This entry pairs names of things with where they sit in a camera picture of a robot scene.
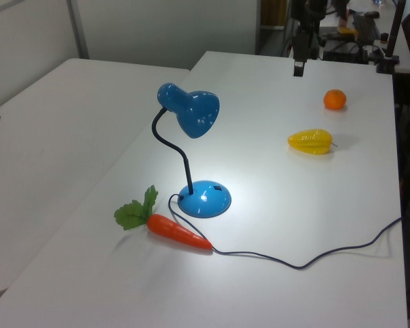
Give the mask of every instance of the tabletop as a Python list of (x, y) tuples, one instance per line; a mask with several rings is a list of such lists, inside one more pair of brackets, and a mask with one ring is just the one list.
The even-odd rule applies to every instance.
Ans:
[[(193, 181), (232, 194), (224, 214), (190, 218), (216, 248), (302, 265), (372, 240), (400, 202), (391, 77), (323, 61), (292, 72), (288, 58), (207, 52), (180, 86), (218, 95), (215, 125), (189, 139), (168, 113), (159, 133), (187, 153)], [(332, 88), (347, 95), (342, 111), (323, 106)], [(287, 137), (307, 128), (329, 131), (338, 147), (320, 156), (290, 148)], [(0, 298), (0, 327), (407, 326), (400, 224), (296, 271), (115, 222), (150, 185), (154, 211), (169, 216), (169, 196), (185, 183), (179, 154), (148, 125)]]
[(71, 59), (0, 107), (0, 295), (188, 72)]

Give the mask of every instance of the lamp shade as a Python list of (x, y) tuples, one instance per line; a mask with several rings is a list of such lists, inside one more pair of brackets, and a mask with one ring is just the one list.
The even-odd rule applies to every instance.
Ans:
[(211, 92), (185, 92), (173, 83), (166, 83), (158, 90), (159, 103), (176, 114), (182, 130), (190, 138), (204, 135), (219, 115), (220, 103)]

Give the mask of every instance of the toy carrot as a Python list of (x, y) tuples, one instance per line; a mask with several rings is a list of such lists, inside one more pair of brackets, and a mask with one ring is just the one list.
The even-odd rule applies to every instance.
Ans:
[(193, 247), (213, 249), (208, 239), (202, 238), (180, 224), (160, 214), (152, 214), (148, 219), (148, 228), (151, 232), (173, 239)]
[(124, 230), (130, 230), (147, 223), (148, 229), (155, 234), (193, 247), (213, 249), (213, 246), (207, 239), (192, 233), (167, 217), (160, 214), (152, 214), (152, 207), (155, 205), (157, 195), (158, 191), (152, 185), (145, 192), (142, 205), (137, 200), (123, 205), (114, 213), (115, 221)]

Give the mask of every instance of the orange carrot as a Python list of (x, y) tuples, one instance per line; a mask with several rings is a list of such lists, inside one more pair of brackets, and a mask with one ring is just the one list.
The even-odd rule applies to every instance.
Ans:
[(149, 230), (155, 234), (159, 234), (193, 247), (213, 249), (213, 246), (207, 239), (192, 233), (180, 224), (177, 224), (176, 222), (160, 214), (150, 215), (147, 224)]

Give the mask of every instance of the lamp base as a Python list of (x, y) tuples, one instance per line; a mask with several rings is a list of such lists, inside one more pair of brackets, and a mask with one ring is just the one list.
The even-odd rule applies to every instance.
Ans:
[(190, 195), (186, 186), (179, 193), (183, 198), (178, 198), (181, 211), (191, 217), (216, 217), (230, 207), (230, 192), (222, 184), (208, 180), (196, 181), (193, 182), (193, 192)]

